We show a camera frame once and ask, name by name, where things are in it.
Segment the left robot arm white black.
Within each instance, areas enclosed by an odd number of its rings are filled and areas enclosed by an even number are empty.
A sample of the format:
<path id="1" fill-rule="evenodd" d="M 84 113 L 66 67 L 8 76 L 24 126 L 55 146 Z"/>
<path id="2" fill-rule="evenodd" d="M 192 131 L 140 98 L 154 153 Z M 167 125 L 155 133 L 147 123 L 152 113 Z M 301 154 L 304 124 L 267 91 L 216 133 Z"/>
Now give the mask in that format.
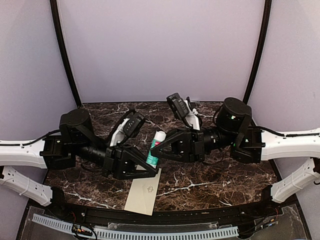
<path id="1" fill-rule="evenodd" d="M 105 177 L 118 180 L 153 178 L 158 169 L 136 147 L 126 144 L 139 133 L 145 117 L 130 109 L 120 118 L 106 139 L 94 133 L 90 113 L 74 109 L 60 117 L 59 128 L 35 140 L 0 142 L 0 183 L 47 207 L 60 218 L 67 218 L 70 206 L 57 187 L 31 180 L 15 166 L 65 170 L 76 165 L 76 158 L 95 164 Z"/>

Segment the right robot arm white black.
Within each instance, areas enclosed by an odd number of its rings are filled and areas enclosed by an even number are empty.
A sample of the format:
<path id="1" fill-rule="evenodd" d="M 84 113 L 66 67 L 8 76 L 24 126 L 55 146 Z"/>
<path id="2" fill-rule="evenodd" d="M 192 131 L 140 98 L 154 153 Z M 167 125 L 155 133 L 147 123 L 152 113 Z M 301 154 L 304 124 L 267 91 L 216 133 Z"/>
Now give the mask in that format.
<path id="1" fill-rule="evenodd" d="M 184 127 L 170 130 L 165 140 L 151 148 L 157 157 L 182 163 L 202 162 L 206 155 L 229 147 L 230 157 L 243 164 L 258 164 L 281 158 L 306 157 L 297 170 L 283 180 L 265 187 L 255 213 L 266 217 L 293 194 L 320 178 L 320 130 L 277 132 L 252 126 L 252 109 L 243 101 L 227 97 L 216 111 L 214 126 L 203 127 L 189 98 L 178 93 L 166 98 L 174 117 Z"/>

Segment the cream paper envelope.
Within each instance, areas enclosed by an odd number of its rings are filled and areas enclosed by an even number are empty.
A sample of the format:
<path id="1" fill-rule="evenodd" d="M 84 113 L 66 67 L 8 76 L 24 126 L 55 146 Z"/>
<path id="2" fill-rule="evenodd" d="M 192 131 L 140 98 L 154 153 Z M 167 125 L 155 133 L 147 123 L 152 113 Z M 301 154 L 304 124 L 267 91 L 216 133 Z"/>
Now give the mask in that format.
<path id="1" fill-rule="evenodd" d="M 124 210 L 132 213 L 152 216 L 162 169 L 155 177 L 134 179 L 126 199 Z"/>

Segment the green white glue stick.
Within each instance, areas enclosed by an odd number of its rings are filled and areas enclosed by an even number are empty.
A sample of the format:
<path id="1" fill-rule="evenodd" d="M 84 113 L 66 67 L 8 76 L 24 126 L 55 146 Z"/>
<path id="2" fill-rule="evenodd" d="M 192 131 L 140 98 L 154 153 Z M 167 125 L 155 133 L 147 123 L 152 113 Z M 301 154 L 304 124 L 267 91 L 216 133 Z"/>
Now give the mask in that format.
<path id="1" fill-rule="evenodd" d="M 151 142 L 151 146 L 148 151 L 148 155 L 146 159 L 146 163 L 152 166 L 153 168 L 157 167 L 158 160 L 159 160 L 159 158 L 156 156 L 156 153 L 158 151 L 157 147 L 166 139 L 166 136 L 167 134 L 162 130 L 155 132 L 155 135 Z"/>

